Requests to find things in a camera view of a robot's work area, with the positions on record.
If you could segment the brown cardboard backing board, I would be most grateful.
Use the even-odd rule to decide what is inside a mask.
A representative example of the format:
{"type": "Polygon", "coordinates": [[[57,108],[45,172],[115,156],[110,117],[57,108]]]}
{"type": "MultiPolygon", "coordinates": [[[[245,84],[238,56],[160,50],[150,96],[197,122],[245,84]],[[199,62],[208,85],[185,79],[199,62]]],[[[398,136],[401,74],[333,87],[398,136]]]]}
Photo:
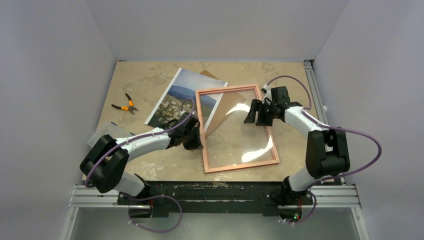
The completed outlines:
{"type": "Polygon", "coordinates": [[[203,122],[204,137],[208,138],[227,118],[229,111],[239,103],[245,103],[246,98],[236,91],[198,94],[196,91],[196,108],[200,110],[203,122]]]}

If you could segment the landscape photo print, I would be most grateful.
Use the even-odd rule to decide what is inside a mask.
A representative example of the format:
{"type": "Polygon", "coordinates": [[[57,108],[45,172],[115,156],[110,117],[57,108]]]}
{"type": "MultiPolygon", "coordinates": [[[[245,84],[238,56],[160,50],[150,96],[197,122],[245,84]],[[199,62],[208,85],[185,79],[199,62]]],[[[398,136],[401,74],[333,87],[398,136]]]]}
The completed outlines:
{"type": "Polygon", "coordinates": [[[228,84],[225,81],[179,68],[144,123],[155,128],[173,119],[179,119],[180,111],[191,111],[192,102],[185,100],[190,98],[195,101],[196,91],[227,87],[228,84]]]}

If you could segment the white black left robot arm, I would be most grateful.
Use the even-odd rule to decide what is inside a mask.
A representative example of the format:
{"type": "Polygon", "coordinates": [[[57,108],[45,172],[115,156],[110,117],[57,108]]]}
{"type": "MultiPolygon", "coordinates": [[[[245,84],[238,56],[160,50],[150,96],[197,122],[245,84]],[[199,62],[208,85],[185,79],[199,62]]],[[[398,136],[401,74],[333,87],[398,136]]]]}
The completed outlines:
{"type": "Polygon", "coordinates": [[[143,134],[125,138],[101,136],[79,169],[86,176],[87,188],[96,188],[100,193],[116,190],[142,205],[149,199],[149,185],[141,176],[126,172],[126,165],[146,154],[180,145],[186,150],[203,149],[200,122],[189,113],[143,134]]]}

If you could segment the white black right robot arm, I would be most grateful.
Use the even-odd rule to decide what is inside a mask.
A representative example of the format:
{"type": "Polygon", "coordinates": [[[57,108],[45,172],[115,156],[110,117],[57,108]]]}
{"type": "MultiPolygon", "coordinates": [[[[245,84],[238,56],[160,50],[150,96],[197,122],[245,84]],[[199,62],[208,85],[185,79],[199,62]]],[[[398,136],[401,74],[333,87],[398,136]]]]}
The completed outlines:
{"type": "Polygon", "coordinates": [[[278,119],[306,137],[305,166],[287,179],[280,196],[288,204],[294,203],[315,181],[334,177],[350,169],[346,133],[325,127],[297,101],[291,101],[285,86],[270,88],[264,85],[264,99],[253,99],[244,120],[246,124],[271,127],[278,119]]]}

